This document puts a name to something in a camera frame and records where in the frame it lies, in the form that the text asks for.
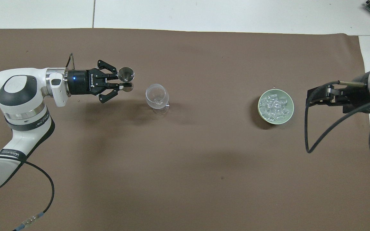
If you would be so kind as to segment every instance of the brown table covering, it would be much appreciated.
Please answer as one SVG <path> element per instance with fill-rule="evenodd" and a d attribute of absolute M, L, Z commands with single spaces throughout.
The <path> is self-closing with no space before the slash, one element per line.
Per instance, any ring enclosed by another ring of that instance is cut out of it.
<path fill-rule="evenodd" d="M 370 230 L 369 122 L 357 114 L 312 154 L 304 148 L 310 88 L 364 73 L 358 37 L 121 29 L 0 30 L 0 71 L 98 59 L 135 71 L 134 90 L 101 104 L 45 102 L 53 135 L 28 161 L 55 183 L 53 204 L 27 230 Z M 165 86 L 171 108 L 145 101 Z M 257 113 L 279 88 L 295 104 L 272 126 Z M 310 109 L 310 142 L 342 116 Z M 11 131 L 0 111 L 0 148 Z M 0 230 L 39 213 L 48 180 L 24 166 L 0 189 Z"/>

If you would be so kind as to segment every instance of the empty glass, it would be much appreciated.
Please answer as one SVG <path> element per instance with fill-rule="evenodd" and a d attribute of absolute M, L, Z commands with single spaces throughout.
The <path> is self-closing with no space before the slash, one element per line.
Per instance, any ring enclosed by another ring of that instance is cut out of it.
<path fill-rule="evenodd" d="M 166 89 L 155 83 L 145 92 L 146 102 L 156 114 L 165 114 L 169 109 L 169 94 Z"/>

